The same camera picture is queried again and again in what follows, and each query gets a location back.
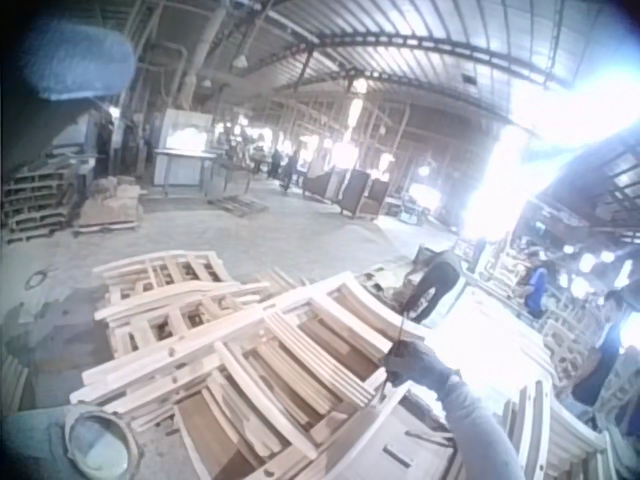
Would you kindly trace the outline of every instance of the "overhead lamp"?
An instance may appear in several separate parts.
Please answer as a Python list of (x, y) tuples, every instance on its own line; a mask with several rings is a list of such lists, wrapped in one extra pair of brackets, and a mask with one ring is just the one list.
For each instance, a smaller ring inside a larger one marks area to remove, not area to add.
[(562, 288), (568, 288), (569, 287), (569, 275), (567, 275), (565, 272), (562, 272), (560, 275), (558, 275), (558, 284)]
[(576, 298), (584, 298), (591, 289), (591, 285), (582, 277), (576, 277), (571, 282), (571, 293)]
[(593, 266), (596, 264), (596, 257), (591, 255), (590, 253), (585, 253), (580, 259), (580, 263), (578, 264), (578, 268), (581, 272), (589, 273)]
[(606, 250), (600, 254), (600, 260), (604, 263), (611, 263), (616, 259), (616, 254), (613, 252), (607, 252)]
[(240, 55), (233, 61), (233, 66), (236, 68), (247, 68), (249, 66), (247, 63), (247, 57)]
[(120, 117), (120, 109), (118, 107), (109, 106), (109, 113), (114, 120)]
[(616, 288), (624, 288), (629, 285), (629, 274), (631, 273), (631, 267), (633, 265), (632, 260), (626, 260), (624, 265), (622, 265), (622, 270), (620, 270), (620, 274), (616, 281), (613, 283), (613, 286)]

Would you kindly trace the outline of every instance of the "concrete floor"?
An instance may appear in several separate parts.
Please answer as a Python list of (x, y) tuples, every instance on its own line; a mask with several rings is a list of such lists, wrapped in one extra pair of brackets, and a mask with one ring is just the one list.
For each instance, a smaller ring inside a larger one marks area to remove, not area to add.
[[(2, 341), (29, 368), (23, 409), (66, 404), (81, 386), (80, 373), (111, 358), (104, 327), (92, 318), (104, 295), (91, 275), (95, 266), (161, 250), (215, 250), (241, 281), (272, 267), (294, 278), (318, 280), (345, 270), (364, 271), (401, 255), (413, 257), (420, 243), (440, 250), (454, 241), (435, 226), (388, 217), (352, 220), (334, 205), (295, 191), (284, 194), (271, 182), (255, 182), (251, 195), (268, 211), (238, 218), (201, 200), (145, 200), (136, 231), (78, 238), (65, 231), (3, 246)], [(48, 278), (25, 291), (31, 274), (42, 269), (51, 270)], [(140, 441), (146, 453), (138, 478), (196, 478), (170, 425), (147, 430)]]

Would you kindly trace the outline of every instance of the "wooden slat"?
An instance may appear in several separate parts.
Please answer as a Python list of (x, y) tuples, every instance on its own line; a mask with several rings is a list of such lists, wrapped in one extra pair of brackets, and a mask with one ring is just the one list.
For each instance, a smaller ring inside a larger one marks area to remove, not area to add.
[(258, 353), (318, 413), (326, 415), (338, 401), (276, 345), (258, 347)]
[(136, 381), (184, 363), (187, 358), (192, 358), (192, 355), (199, 352), (205, 354), (207, 350), (211, 350), (212, 342), (224, 340), (231, 334), (255, 326), (263, 318), (264, 312), (261, 308), (248, 308), (217, 322), (190, 330), (185, 335), (163, 340), (146, 351), (134, 352), (87, 370), (82, 374), (87, 386), (71, 394), (71, 403), (99, 402), (125, 390)]
[(278, 339), (341, 398), (359, 407), (364, 407), (373, 398), (371, 390), (309, 337), (292, 326), (283, 315), (270, 314), (266, 319)]
[(549, 448), (549, 430), (551, 423), (551, 391), (547, 382), (536, 382), (533, 401), (533, 432), (531, 447), (525, 466), (527, 480), (542, 480), (547, 464)]
[(211, 279), (211, 275), (207, 273), (202, 264), (196, 260), (196, 257), (193, 255), (187, 255), (187, 260), (189, 261), (189, 265), (193, 268), (193, 271), (196, 272), (196, 275), (203, 282), (213, 282)]
[(389, 340), (328, 296), (319, 294), (311, 297), (311, 305), (325, 320), (334, 324), (344, 325), (354, 335), (361, 338), (364, 342), (357, 342), (356, 344), (358, 346), (363, 345), (363, 352), (368, 354), (370, 358), (378, 360), (391, 348)]
[(167, 265), (167, 269), (169, 270), (169, 275), (171, 275), (171, 279), (173, 283), (181, 283), (184, 282), (184, 275), (180, 271), (180, 267), (176, 263), (175, 259), (169, 255), (164, 257), (164, 261)]
[(268, 457), (282, 449), (278, 437), (271, 433), (219, 371), (213, 372), (207, 385), (222, 411), (258, 455)]
[(340, 429), (337, 438), (327, 442), (297, 480), (333, 480), (364, 448), (378, 428), (382, 426), (409, 388), (405, 383), (389, 395), (381, 407), (368, 407), (359, 411)]
[(263, 364), (264, 360), (258, 359), (254, 356), (247, 358), (249, 365), (253, 368), (264, 383), (265, 387), (273, 393), (273, 396), (280, 402), (285, 408), (287, 413), (291, 415), (296, 421), (303, 427), (311, 425), (311, 419), (314, 418), (309, 412), (309, 407), (305, 408), (305, 405), (296, 397), (298, 395), (287, 385), (273, 370), (271, 370), (266, 364)]
[(148, 348), (157, 343), (156, 337), (148, 323), (136, 323), (131, 326), (131, 334), (135, 338), (139, 349)]
[(533, 428), (533, 395), (528, 387), (520, 390), (516, 422), (513, 431), (513, 447), (518, 454), (520, 467), (526, 466), (529, 456), (529, 446), (531, 445), (531, 433)]
[(171, 310), (168, 316), (169, 327), (174, 335), (182, 335), (189, 331), (186, 320), (180, 313), (180, 310)]
[(220, 424), (222, 429), (225, 431), (225, 433), (229, 436), (231, 441), (236, 444), (236, 446), (238, 447), (238, 450), (240, 450), (240, 452), (245, 456), (247, 460), (249, 460), (251, 465), (253, 465), (255, 468), (261, 467), (264, 464), (264, 462), (260, 459), (258, 455), (256, 455), (256, 453), (253, 451), (251, 446), (245, 441), (242, 435), (238, 434), (238, 431), (235, 429), (235, 427), (231, 424), (227, 416), (224, 414), (224, 412), (218, 405), (218, 402), (216, 402), (216, 400), (213, 398), (211, 391), (205, 388), (204, 390), (202, 390), (202, 396), (204, 397), (205, 402), (207, 402), (207, 405), (211, 410), (211, 413), (213, 414), (214, 417), (216, 417), (216, 420), (218, 420), (218, 423)]
[[(380, 387), (386, 378), (386, 371), (381, 368), (371, 375), (365, 385), (372, 390)], [(318, 425), (313, 427), (309, 434), (319, 445), (327, 445), (329, 439), (340, 430), (350, 415), (356, 411), (349, 403), (342, 403), (335, 410), (331, 411)], [(297, 472), (309, 463), (309, 459), (294, 446), (287, 447), (274, 457), (269, 463), (256, 470), (245, 480), (273, 480), (284, 478), (295, 478)]]
[(234, 352), (233, 348), (228, 349), (222, 342), (216, 342), (214, 347), (231, 376), (263, 415), (292, 445), (299, 448), (309, 458), (316, 458), (318, 452), (311, 438), (291, 421), (291, 417), (278, 401), (261, 385), (260, 379), (256, 378), (257, 375), (242, 355)]

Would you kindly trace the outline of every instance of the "gloved hand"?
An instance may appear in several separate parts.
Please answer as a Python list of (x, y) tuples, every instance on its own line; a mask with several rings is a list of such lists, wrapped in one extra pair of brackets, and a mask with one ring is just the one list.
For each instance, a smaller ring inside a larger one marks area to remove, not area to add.
[(399, 340), (384, 357), (389, 382), (398, 387), (411, 380), (440, 395), (455, 371), (424, 343)]

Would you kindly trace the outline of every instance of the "wooden pallet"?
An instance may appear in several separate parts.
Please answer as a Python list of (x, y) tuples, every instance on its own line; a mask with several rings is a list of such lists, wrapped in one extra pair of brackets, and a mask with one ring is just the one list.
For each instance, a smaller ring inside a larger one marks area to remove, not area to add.
[(115, 222), (102, 223), (98, 225), (75, 225), (72, 233), (74, 238), (78, 238), (85, 233), (109, 233), (118, 230), (135, 230), (138, 228), (138, 222)]
[[(211, 459), (220, 453), (217, 443), (203, 444), (193, 430), (201, 429), (193, 415), (208, 415), (251, 464), (247, 478), (298, 472), (331, 478), (404, 395), (401, 390), (382, 407), (368, 408), (386, 375), (378, 362), (397, 338), (401, 318), (350, 274), (185, 326), (194, 306), (210, 308), (200, 296), (154, 312), (146, 326), (141, 322), (148, 317), (137, 315), (132, 335), (142, 348), (84, 372), (85, 386), (71, 402), (98, 403), (141, 428), (175, 413), (185, 441), (199, 442), (190, 448), (197, 468), (214, 468)], [(147, 328), (160, 317), (175, 329), (165, 340)], [(405, 325), (405, 338), (426, 335)], [(207, 471), (208, 478), (216, 474)]]
[(232, 215), (240, 218), (256, 213), (262, 213), (269, 209), (265, 204), (243, 196), (227, 197), (210, 201), (209, 203), (220, 210), (224, 210), (225, 212), (231, 213)]
[(2, 348), (2, 413), (3, 416), (17, 413), (20, 409), (22, 391), (29, 370), (22, 367), (15, 357)]

